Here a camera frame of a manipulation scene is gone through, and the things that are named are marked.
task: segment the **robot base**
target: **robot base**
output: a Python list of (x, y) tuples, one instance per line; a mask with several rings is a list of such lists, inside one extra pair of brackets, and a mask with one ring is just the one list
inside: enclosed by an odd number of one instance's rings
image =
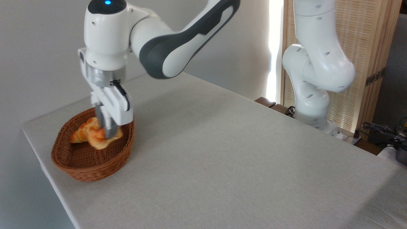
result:
[(338, 126), (329, 120), (326, 120), (325, 122), (323, 122), (321, 124), (310, 125), (310, 126), (316, 128), (316, 129), (319, 129), (320, 131), (323, 131), (323, 132), (325, 132), (329, 135), (332, 135), (336, 138), (339, 138), (339, 139), (343, 139), (343, 137), (344, 137), (344, 135), (339, 132)]

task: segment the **croissant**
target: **croissant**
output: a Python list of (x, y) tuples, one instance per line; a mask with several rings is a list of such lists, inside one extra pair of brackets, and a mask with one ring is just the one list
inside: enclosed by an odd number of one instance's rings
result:
[(123, 131), (119, 127), (115, 136), (106, 139), (105, 138), (105, 129), (90, 129), (89, 130), (89, 144), (97, 150), (106, 148), (111, 142), (116, 139), (123, 137)]
[(96, 117), (88, 119), (86, 123), (82, 124), (78, 130), (76, 130), (71, 136), (69, 136), (68, 140), (71, 143), (82, 143), (84, 141), (88, 141), (89, 131), (93, 129), (99, 129), (99, 123)]

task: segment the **black cable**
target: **black cable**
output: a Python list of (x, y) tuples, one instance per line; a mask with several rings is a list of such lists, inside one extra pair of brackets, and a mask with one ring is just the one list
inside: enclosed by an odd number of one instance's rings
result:
[(375, 143), (375, 145), (383, 145), (383, 144), (387, 144), (385, 142), (379, 142), (379, 143)]
[(363, 131), (361, 131), (361, 130), (358, 130), (360, 133), (362, 133), (362, 134), (364, 134), (364, 135), (366, 135), (366, 136), (368, 136), (368, 137), (371, 137), (371, 138), (374, 138), (375, 140), (377, 140), (377, 141), (381, 141), (381, 142), (384, 142), (384, 143), (387, 143), (388, 145), (392, 145), (395, 149), (396, 149), (396, 147), (397, 148), (403, 148), (404, 150), (407, 150), (407, 144), (403, 144), (406, 140), (404, 139), (404, 141), (396, 141), (396, 140), (394, 140), (394, 141), (388, 141), (388, 140), (384, 140), (384, 139), (380, 139), (380, 138), (378, 138), (378, 137), (376, 137), (376, 136), (373, 136), (373, 135), (371, 135), (371, 134), (368, 134), (368, 133), (366, 133), (366, 132), (363, 132)]
[(394, 137), (402, 137), (402, 138), (404, 138), (404, 136), (402, 136), (402, 135), (400, 135), (398, 132), (397, 132), (397, 129), (396, 128), (394, 128), (393, 130), (391, 130), (388, 126), (386, 126), (386, 125), (378, 125), (378, 124), (375, 124), (375, 123), (371, 123), (371, 122), (364, 122), (363, 124), (362, 124), (362, 129), (364, 129), (364, 130), (373, 130), (373, 131), (378, 131), (378, 132), (380, 132), (381, 134), (384, 134), (384, 135), (387, 135), (387, 136), (389, 136), (389, 137), (392, 137), (392, 138), (394, 138)]
[(127, 97), (126, 91), (122, 88), (119, 81), (117, 81), (116, 79), (114, 79), (112, 81), (112, 84), (117, 88), (117, 90), (119, 90), (120, 94), (122, 94), (122, 96), (124, 96), (124, 98), (126, 98), (126, 101), (127, 101), (127, 110), (126, 111), (129, 111), (130, 110), (130, 102), (129, 102), (129, 98)]

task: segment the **electrical cable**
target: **electrical cable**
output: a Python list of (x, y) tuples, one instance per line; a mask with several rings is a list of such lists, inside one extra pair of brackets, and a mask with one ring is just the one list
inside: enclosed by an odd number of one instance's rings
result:
[(127, 110), (126, 111), (129, 111), (130, 110), (130, 102), (129, 102), (129, 99), (127, 98), (126, 91), (122, 88), (119, 81), (117, 81), (116, 79), (114, 79), (112, 81), (112, 84), (117, 88), (117, 90), (119, 90), (120, 94), (122, 94), (122, 96), (124, 96), (124, 98), (126, 99), (126, 101), (127, 101)]
[(374, 136), (372, 134), (368, 134), (362, 130), (357, 129), (360, 133), (373, 138), (374, 140), (380, 141), (382, 143), (388, 144), (389, 146), (393, 146), (395, 149), (398, 148), (402, 148), (402, 149), (407, 149), (407, 139), (399, 134), (396, 131), (396, 128), (394, 128), (394, 131), (391, 130), (388, 126), (386, 125), (378, 125), (375, 123), (371, 123), (371, 122), (364, 122), (362, 124), (362, 129), (364, 130), (372, 130), (373, 133), (379, 132), (387, 137), (390, 137), (390, 140), (386, 140), (386, 139), (381, 139), (377, 136)]

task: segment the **gray wall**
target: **gray wall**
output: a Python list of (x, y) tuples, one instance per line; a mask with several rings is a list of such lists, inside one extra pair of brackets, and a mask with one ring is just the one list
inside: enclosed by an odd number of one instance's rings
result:
[[(0, 1), (0, 228), (73, 228), (21, 126), (88, 97), (77, 49), (89, 1)], [(205, 1), (128, 0), (181, 29)], [(269, 0), (242, 0), (224, 29), (185, 71), (250, 99), (265, 95)], [(133, 57), (128, 79), (144, 74)]]
[(400, 14), (373, 118), (374, 123), (390, 128), (398, 126), (400, 119), (407, 116), (406, 39), (407, 15)]

